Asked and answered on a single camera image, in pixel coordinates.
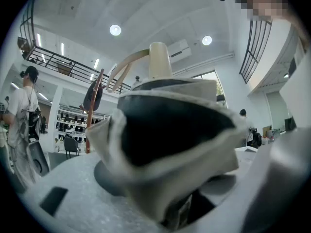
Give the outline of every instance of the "black chair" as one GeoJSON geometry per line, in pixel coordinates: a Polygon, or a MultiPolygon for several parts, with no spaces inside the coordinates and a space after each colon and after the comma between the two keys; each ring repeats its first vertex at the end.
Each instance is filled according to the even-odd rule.
{"type": "Polygon", "coordinates": [[[66,151],[66,159],[68,159],[67,151],[69,152],[69,158],[71,158],[70,152],[74,152],[77,156],[79,156],[78,142],[75,139],[66,136],[64,139],[64,147],[66,151]]]}

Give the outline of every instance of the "fluorescent light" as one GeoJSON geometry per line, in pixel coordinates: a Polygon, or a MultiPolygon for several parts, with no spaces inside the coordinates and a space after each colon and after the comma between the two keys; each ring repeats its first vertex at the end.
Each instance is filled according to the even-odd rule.
{"type": "Polygon", "coordinates": [[[41,54],[42,55],[42,59],[43,59],[43,61],[44,61],[44,63],[45,63],[45,58],[44,58],[44,54],[41,54]]]}
{"type": "Polygon", "coordinates": [[[202,43],[203,43],[203,45],[205,45],[205,46],[211,44],[211,43],[212,43],[212,37],[210,37],[210,36],[208,36],[208,35],[205,36],[205,37],[202,39],[202,43]]]}
{"type": "Polygon", "coordinates": [[[121,28],[118,25],[112,25],[109,30],[114,36],[121,34],[121,28]]]}
{"type": "Polygon", "coordinates": [[[96,67],[97,67],[98,63],[99,63],[99,59],[96,59],[96,61],[95,61],[95,65],[94,65],[94,68],[95,68],[95,69],[96,69],[96,67]]]}
{"type": "Polygon", "coordinates": [[[48,100],[41,92],[38,92],[41,97],[43,97],[45,100],[48,100]]]}
{"type": "Polygon", "coordinates": [[[64,43],[61,44],[62,55],[64,55],[64,43]]]}
{"type": "Polygon", "coordinates": [[[16,89],[19,89],[19,87],[16,84],[14,84],[13,82],[11,83],[11,85],[14,86],[16,89]]]}
{"type": "Polygon", "coordinates": [[[41,35],[39,35],[38,33],[37,33],[37,38],[38,38],[39,47],[41,47],[42,46],[41,45],[41,35]]]}

